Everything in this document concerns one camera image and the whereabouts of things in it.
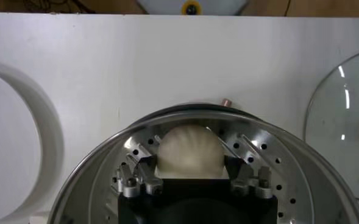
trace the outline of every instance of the black machine part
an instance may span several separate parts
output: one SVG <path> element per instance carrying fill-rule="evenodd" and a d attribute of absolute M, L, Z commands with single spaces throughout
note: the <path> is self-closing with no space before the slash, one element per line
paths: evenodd
<path fill-rule="evenodd" d="M 152 177 L 155 165 L 156 156 L 149 156 L 136 166 L 134 175 L 140 183 L 140 190 L 138 194 L 126 195 L 123 191 L 119 195 L 120 224 L 277 223 L 277 198 L 271 194 L 257 194 L 259 188 L 266 189 L 266 192 L 269 190 L 267 167 L 262 167 L 255 177 L 242 159 L 226 156 L 229 179 L 203 180 Z M 118 178 L 121 180 L 119 183 L 125 183 L 122 186 L 125 190 L 126 178 L 133 177 Z M 150 183 L 161 185 L 154 185 L 158 190 L 149 191 Z"/>

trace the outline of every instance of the white dough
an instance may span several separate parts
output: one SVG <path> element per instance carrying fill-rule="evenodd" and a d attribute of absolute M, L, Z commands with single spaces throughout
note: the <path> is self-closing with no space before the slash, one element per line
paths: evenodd
<path fill-rule="evenodd" d="M 204 127 L 176 127 L 160 143 L 156 170 L 160 178 L 217 179 L 223 170 L 224 149 L 218 137 Z"/>

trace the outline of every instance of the wooden surface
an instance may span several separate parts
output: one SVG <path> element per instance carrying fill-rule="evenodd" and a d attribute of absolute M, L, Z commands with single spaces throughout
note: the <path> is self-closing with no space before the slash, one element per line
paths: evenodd
<path fill-rule="evenodd" d="M 80 0 L 97 13 L 144 14 L 136 0 Z M 78 12 L 70 3 L 71 12 Z M 52 6 L 52 12 L 68 12 L 66 5 Z M 0 12 L 28 12 L 23 0 L 0 0 Z M 250 0 L 244 16 L 359 17 L 359 0 Z"/>
<path fill-rule="evenodd" d="M 287 15 L 359 17 L 359 0 L 291 0 Z"/>

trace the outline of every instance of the metal clamp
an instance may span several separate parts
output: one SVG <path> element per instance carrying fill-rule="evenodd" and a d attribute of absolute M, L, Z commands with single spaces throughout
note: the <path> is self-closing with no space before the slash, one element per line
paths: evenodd
<path fill-rule="evenodd" d="M 137 170 L 141 181 L 145 184 L 145 189 L 149 195 L 160 195 L 163 190 L 163 180 L 155 177 L 153 171 L 146 163 L 139 163 Z"/>
<path fill-rule="evenodd" d="M 121 165 L 117 170 L 118 191 L 122 192 L 127 198 L 137 197 L 140 195 L 140 184 L 132 175 L 129 165 Z"/>
<path fill-rule="evenodd" d="M 245 196 L 249 193 L 250 180 L 254 176 L 254 170 L 247 164 L 242 164 L 236 179 L 230 182 L 231 191 L 237 196 Z"/>
<path fill-rule="evenodd" d="M 272 192 L 270 188 L 271 171 L 270 168 L 262 166 L 258 170 L 259 184 L 255 187 L 255 196 L 258 198 L 269 199 L 272 198 Z"/>

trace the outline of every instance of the stainless steel pot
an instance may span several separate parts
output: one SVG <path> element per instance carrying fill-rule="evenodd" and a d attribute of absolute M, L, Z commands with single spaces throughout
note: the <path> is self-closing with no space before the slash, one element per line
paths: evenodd
<path fill-rule="evenodd" d="M 254 170 L 271 168 L 278 223 L 359 223 L 359 207 L 335 169 L 288 132 L 236 110 L 210 104 L 167 108 L 136 121 L 87 155 L 60 191 L 48 223 L 117 223 L 115 170 L 153 155 L 173 127 L 197 124 L 215 132 L 226 154 Z"/>

